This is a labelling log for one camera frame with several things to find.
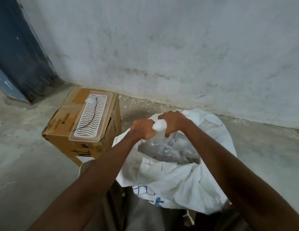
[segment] cardboard box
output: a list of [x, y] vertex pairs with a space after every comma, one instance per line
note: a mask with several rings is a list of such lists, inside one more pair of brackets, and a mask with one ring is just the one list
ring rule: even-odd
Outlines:
[[105, 153], [112, 147], [114, 138], [122, 132], [118, 94], [113, 92], [110, 108], [106, 115], [106, 121], [103, 125], [99, 141], [83, 142], [69, 140], [75, 121], [82, 111], [90, 91], [103, 90], [79, 86], [74, 87], [42, 132], [42, 136], [46, 140], [57, 147], [78, 166], [82, 164], [82, 161], [79, 160], [80, 157], [93, 157], [97, 159]]

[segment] white cloth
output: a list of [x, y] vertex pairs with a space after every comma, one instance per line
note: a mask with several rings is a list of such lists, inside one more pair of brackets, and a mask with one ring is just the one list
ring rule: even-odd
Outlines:
[[[236, 156], [232, 138], [218, 117], [200, 109], [182, 113]], [[158, 120], [158, 116], [155, 114], [150, 119], [155, 121], [156, 130], [163, 130], [165, 121]], [[120, 142], [128, 131], [117, 136], [113, 145]], [[222, 209], [227, 197], [203, 161], [185, 165], [160, 162], [138, 152], [139, 144], [133, 147], [116, 178], [121, 186], [132, 186], [135, 194], [156, 206], [186, 208], [204, 214]]]

